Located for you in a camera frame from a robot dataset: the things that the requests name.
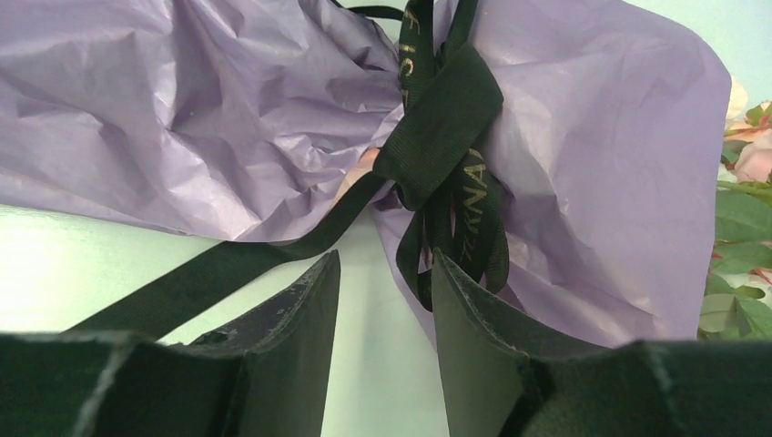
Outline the pink purple wrapping paper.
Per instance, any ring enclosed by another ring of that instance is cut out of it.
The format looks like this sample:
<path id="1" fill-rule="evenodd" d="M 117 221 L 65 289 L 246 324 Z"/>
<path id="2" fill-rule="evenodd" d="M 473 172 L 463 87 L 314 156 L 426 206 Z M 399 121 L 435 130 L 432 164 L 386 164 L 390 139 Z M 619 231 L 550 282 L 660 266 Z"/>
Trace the pink purple wrapping paper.
<path id="1" fill-rule="evenodd" d="M 482 1 L 503 91 L 503 298 L 582 340 L 695 334 L 729 75 L 623 1 Z M 330 1 L 4 1 L 1 200 L 234 241 L 313 229 L 402 117 L 408 67 Z"/>

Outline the pink fake flower stem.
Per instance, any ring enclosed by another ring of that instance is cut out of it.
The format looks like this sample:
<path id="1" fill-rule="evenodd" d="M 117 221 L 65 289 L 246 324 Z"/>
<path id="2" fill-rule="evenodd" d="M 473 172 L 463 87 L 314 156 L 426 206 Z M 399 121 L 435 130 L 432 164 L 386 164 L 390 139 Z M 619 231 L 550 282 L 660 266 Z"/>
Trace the pink fake flower stem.
<path id="1" fill-rule="evenodd" d="M 732 82 L 700 340 L 771 337 L 771 103 Z"/>

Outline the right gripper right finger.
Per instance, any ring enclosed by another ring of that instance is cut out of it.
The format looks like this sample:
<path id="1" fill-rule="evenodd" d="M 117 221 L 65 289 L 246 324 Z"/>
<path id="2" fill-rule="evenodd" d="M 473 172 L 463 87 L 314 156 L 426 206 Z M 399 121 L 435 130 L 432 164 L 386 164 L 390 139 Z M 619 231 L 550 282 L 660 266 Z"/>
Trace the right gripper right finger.
<path id="1" fill-rule="evenodd" d="M 535 320 L 441 252 L 436 346 L 453 436 L 768 436 L 767 341 L 604 348 Z"/>

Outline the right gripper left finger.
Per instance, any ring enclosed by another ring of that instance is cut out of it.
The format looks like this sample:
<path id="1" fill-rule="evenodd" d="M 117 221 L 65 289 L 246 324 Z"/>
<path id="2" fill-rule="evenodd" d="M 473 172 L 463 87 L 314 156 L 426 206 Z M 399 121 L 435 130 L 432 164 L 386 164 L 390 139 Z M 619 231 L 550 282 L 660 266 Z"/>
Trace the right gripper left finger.
<path id="1" fill-rule="evenodd" d="M 4 436 L 317 436 L 340 291 L 331 251 L 188 345 L 124 331 L 5 333 Z"/>

